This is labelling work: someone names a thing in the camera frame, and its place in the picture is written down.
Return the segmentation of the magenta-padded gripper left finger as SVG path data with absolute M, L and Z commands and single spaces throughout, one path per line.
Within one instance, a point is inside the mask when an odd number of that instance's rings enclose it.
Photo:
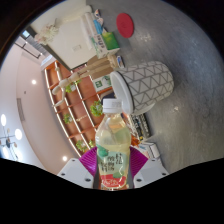
M 99 185 L 97 148 L 90 149 L 79 159 L 71 158 L 59 171 L 58 176 L 81 187 L 97 189 Z

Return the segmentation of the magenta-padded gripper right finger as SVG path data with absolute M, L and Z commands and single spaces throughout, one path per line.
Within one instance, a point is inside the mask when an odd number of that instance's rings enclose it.
M 168 175 L 157 159 L 148 159 L 134 147 L 130 148 L 130 171 L 135 188 L 144 187 Z

